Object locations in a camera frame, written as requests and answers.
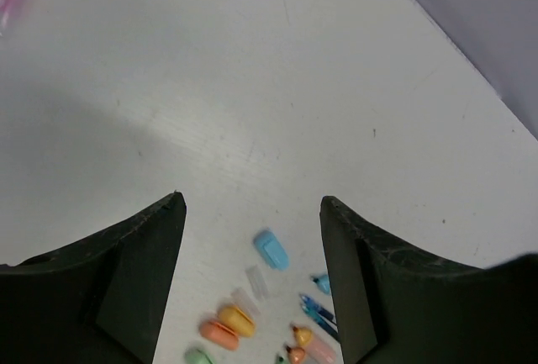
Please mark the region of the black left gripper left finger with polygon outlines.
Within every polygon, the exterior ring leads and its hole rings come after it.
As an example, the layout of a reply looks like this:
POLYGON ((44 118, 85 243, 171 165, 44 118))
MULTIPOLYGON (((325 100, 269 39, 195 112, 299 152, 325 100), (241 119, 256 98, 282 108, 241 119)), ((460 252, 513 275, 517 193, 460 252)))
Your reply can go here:
POLYGON ((1 267, 4 363, 150 363, 187 207, 166 195, 79 241, 1 267))

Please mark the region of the light blue highlighter cap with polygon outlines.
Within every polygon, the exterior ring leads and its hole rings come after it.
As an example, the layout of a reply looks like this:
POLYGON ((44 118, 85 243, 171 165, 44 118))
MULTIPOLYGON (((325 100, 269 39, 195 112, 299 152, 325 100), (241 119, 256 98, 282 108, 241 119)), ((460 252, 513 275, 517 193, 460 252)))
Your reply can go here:
POLYGON ((255 236, 253 246, 271 269, 285 271, 289 268, 286 250, 269 229, 263 229, 255 236))

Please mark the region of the clear gel pen cap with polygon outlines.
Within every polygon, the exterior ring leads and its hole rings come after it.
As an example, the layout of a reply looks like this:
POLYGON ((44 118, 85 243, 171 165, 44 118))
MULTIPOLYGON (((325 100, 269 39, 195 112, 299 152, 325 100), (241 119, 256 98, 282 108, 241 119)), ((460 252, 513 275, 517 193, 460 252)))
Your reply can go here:
POLYGON ((269 298, 268 288, 259 267, 251 266, 245 270, 245 274, 255 298, 259 301, 269 298))

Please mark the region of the light blue highlighter body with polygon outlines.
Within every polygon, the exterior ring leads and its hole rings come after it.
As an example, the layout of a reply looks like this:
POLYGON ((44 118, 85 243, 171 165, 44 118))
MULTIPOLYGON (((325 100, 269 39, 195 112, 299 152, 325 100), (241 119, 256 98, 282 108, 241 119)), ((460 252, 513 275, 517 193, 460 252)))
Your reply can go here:
POLYGON ((312 275, 310 279, 320 292, 325 295, 331 295, 330 278, 327 273, 312 275))

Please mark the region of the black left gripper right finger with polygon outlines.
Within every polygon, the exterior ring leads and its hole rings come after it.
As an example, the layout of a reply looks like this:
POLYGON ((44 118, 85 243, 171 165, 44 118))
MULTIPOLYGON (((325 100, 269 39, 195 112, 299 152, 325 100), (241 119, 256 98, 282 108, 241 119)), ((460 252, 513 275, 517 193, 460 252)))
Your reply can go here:
POLYGON ((320 226, 344 362, 536 362, 536 254, 468 266, 333 196, 322 199, 320 226))

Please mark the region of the orange highlighter cap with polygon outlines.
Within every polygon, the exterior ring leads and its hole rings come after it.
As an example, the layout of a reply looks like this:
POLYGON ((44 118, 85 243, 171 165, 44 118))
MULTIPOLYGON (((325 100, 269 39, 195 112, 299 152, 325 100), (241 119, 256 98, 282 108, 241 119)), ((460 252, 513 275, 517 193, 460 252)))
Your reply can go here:
POLYGON ((235 304, 222 307, 217 316, 222 324, 241 337, 252 337, 256 333, 254 320, 235 304))

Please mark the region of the salmon orange marker cap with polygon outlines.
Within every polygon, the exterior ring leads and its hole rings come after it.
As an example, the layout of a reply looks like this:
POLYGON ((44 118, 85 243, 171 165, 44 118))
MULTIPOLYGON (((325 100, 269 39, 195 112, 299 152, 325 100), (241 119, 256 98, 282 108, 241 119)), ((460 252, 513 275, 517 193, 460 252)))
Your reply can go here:
POLYGON ((236 351, 239 348, 239 336, 217 320, 209 319, 202 322, 199 326, 199 334, 225 350, 236 351))

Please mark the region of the orange capped marker pen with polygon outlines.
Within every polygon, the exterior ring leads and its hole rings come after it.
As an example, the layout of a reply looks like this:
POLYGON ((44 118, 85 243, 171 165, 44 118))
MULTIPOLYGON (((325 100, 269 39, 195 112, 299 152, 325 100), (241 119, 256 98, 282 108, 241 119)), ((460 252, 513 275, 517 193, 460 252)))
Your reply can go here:
POLYGON ((299 346, 285 346, 287 360, 290 364, 317 364, 304 348, 299 346))

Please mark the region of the green highlighter cap piece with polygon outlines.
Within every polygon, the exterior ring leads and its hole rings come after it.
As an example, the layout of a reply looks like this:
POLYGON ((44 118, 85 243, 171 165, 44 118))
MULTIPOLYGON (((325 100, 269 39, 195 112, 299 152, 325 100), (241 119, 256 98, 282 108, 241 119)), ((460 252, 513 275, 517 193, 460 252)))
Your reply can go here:
POLYGON ((216 361, 202 348, 193 347, 184 354, 187 364, 215 364, 216 361))

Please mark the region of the blue gel pen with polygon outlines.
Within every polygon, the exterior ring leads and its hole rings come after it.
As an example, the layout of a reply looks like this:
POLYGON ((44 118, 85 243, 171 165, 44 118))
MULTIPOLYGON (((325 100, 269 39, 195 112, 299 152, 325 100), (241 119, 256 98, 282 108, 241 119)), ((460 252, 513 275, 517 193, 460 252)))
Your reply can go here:
POLYGON ((336 325, 335 315, 326 309, 322 304, 318 303, 315 299, 304 293, 300 293, 299 297, 306 306, 316 311, 320 317, 326 319, 331 324, 336 325))
POLYGON ((323 319, 315 310, 311 309, 308 305, 305 305, 303 303, 301 304, 301 309, 311 320, 313 320, 313 322, 318 325, 318 327, 320 327, 320 329, 330 335, 335 341, 340 341, 337 330, 333 326, 331 326, 325 319, 323 319))

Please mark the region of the orange pink highlighter pen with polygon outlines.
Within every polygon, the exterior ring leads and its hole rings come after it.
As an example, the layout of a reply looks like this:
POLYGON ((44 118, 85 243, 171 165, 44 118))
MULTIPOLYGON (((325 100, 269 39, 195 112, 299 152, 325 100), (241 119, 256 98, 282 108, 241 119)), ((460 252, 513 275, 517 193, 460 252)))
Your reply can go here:
POLYGON ((306 354, 321 364, 335 364, 336 353, 334 349, 320 339, 309 327, 293 324, 293 337, 298 346, 305 350, 306 354))

